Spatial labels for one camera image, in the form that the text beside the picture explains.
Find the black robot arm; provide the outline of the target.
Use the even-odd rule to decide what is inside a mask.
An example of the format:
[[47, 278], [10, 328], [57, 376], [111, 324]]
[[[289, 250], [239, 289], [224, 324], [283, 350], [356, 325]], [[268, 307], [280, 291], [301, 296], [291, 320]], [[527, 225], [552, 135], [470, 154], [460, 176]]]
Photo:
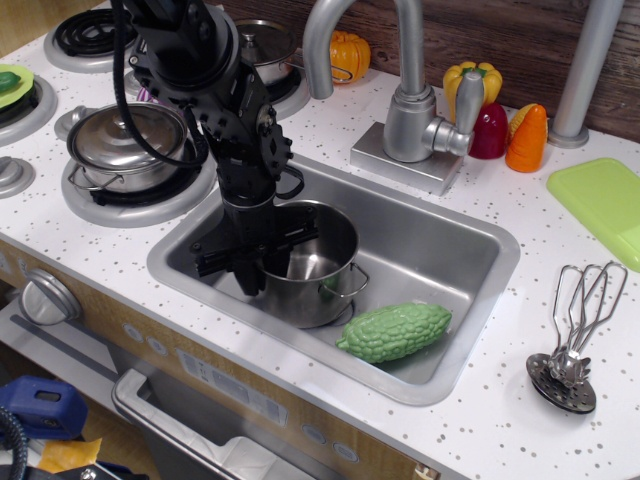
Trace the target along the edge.
[[[224, 214], [191, 251], [205, 276], [226, 270], [256, 296], [266, 275], [286, 274], [294, 246], [318, 235], [313, 208], [287, 203], [303, 174], [289, 165], [290, 139], [276, 120], [255, 67], [240, 53], [234, 23], [201, 1], [115, 1], [113, 78], [117, 105], [134, 140], [168, 162], [143, 139], [126, 103], [123, 67], [140, 85], [178, 108], [196, 148], [195, 168], [214, 158]], [[285, 203], [275, 205], [281, 199]]]

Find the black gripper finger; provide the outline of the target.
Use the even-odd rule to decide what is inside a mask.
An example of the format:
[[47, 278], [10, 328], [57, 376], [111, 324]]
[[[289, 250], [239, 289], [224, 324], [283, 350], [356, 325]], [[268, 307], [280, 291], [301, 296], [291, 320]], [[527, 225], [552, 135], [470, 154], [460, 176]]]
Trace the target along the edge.
[[263, 270], [272, 276], [286, 278], [289, 269], [290, 251], [275, 251], [262, 258]]
[[257, 296], [264, 290], [265, 274], [257, 260], [237, 258], [232, 266], [235, 279], [246, 296]]

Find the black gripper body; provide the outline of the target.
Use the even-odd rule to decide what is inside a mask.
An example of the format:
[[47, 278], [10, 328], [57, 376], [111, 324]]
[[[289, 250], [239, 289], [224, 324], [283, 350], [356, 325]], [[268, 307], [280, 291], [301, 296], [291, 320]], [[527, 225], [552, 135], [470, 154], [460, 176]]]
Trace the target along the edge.
[[274, 203], [274, 196], [256, 204], [222, 197], [223, 216], [207, 233], [192, 243], [196, 271], [205, 276], [233, 272], [237, 258], [262, 258], [275, 251], [290, 251], [318, 237], [317, 208], [301, 202]]

